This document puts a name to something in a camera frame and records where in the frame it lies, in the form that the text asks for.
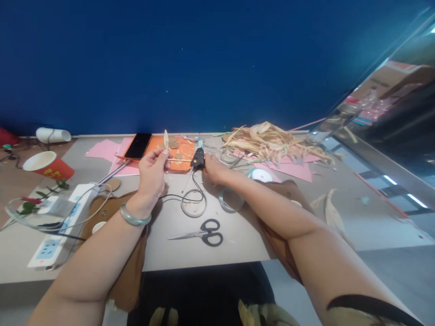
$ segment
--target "power strip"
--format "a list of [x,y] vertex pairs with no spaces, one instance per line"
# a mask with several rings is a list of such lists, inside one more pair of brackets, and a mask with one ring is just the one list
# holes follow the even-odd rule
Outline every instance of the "power strip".
[[[86,219],[89,213],[91,202],[98,195],[100,190],[99,187],[89,190],[93,186],[95,186],[95,184],[81,184],[77,185],[76,189],[74,189],[68,200],[76,202],[81,195],[84,195],[75,205],[62,228],[74,225]],[[83,224],[80,224],[75,227],[62,230],[60,233],[79,236],[80,232],[82,231],[82,227]],[[59,235],[46,235],[27,267],[44,270],[55,269],[67,261],[76,241],[77,240],[75,239],[70,239]]]

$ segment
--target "black phone screen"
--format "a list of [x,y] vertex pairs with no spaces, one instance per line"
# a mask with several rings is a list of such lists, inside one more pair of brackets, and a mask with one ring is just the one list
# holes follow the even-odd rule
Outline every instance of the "black phone screen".
[[136,134],[129,148],[124,154],[125,158],[141,159],[144,156],[152,134]]

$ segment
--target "cardboard box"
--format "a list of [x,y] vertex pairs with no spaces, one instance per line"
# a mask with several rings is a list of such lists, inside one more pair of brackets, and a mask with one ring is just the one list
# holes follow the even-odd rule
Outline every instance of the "cardboard box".
[[435,80],[435,67],[410,65],[396,61],[387,61],[370,75],[362,85],[352,93],[360,101],[376,90],[377,97],[384,100],[389,97],[395,103],[417,88]]

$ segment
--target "scissors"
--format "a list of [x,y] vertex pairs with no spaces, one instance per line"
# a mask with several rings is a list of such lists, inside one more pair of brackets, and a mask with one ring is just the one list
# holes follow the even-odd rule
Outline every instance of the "scissors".
[[[209,223],[209,222],[216,223],[216,226],[215,227],[207,227],[207,223]],[[179,239],[189,239],[189,238],[199,237],[203,240],[203,242],[206,245],[209,245],[210,247],[217,247],[222,243],[223,236],[221,233],[213,232],[213,231],[217,231],[220,227],[221,227],[221,225],[219,224],[219,222],[217,220],[208,219],[201,225],[201,230],[199,230],[197,232],[191,232],[191,233],[187,233],[187,234],[184,234],[181,236],[177,236],[176,238],[170,238],[168,240],[179,240]],[[214,236],[219,237],[218,243],[214,244],[208,240],[209,238],[212,238]]]

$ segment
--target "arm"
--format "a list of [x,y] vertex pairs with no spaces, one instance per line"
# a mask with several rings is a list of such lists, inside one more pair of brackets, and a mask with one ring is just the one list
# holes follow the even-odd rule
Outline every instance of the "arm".
[[[164,190],[172,156],[155,150],[139,163],[138,192],[127,202],[136,218],[147,218]],[[118,211],[67,262],[37,305],[29,325],[99,325],[107,295],[133,251],[143,226],[128,224]]]
[[206,155],[204,174],[241,194],[253,211],[287,240],[304,286],[324,325],[326,307],[345,294],[362,294],[412,313],[365,265],[349,245],[320,219],[290,200],[228,169]]

